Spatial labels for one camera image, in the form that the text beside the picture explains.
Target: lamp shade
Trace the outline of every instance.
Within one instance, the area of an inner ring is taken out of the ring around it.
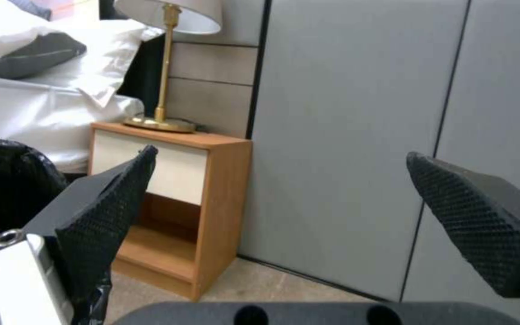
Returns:
[[[134,20],[165,29],[165,4],[177,5],[182,11],[176,32],[207,35],[222,29],[221,0],[116,0],[114,7]]]

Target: gray cubicle partition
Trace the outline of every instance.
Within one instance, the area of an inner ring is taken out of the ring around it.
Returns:
[[[398,300],[466,0],[273,0],[240,253]]]
[[[437,158],[520,188],[520,1],[472,0]],[[472,301],[518,316],[464,261],[425,209],[405,301]]]

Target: hole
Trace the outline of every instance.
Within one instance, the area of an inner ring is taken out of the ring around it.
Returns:
[[[367,312],[368,325],[402,325],[399,315],[386,306],[374,306]]]
[[[5,235],[1,236],[0,243],[5,245],[5,244],[13,242],[16,238],[17,238],[17,234],[16,233],[9,232],[8,234],[5,234]]]
[[[257,306],[242,307],[234,317],[234,325],[268,325],[268,314]]]

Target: white drawer front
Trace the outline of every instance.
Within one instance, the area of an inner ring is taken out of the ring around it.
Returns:
[[[158,154],[147,191],[200,205],[208,156],[206,150],[95,130],[91,173],[103,172],[134,158],[148,144],[158,148]]]

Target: white bedsheet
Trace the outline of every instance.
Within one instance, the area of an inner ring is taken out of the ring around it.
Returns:
[[[87,172],[90,123],[143,109],[138,99],[120,95],[98,108],[75,89],[0,79],[0,138],[36,148],[62,172]]]

